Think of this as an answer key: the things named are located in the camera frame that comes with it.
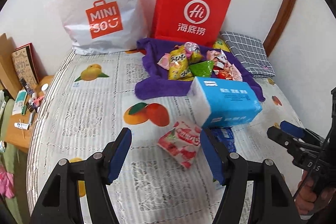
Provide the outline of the person's right hand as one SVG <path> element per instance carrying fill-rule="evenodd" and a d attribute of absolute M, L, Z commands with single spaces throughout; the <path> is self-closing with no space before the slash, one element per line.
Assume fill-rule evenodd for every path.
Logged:
<path fill-rule="evenodd" d="M 318 212 L 319 210 L 327 207 L 331 201 L 333 195 L 335 194 L 335 188 L 325 188 L 321 195 L 321 204 L 316 209 L 315 202 L 317 200 L 317 195 L 313 192 L 314 181 L 311 178 L 308 178 L 306 182 L 303 182 L 307 176 L 307 171 L 303 171 L 301 181 L 298 184 L 300 187 L 303 184 L 303 187 L 299 191 L 297 197 L 295 198 L 295 206 L 300 215 L 308 215 L 312 210 Z"/>

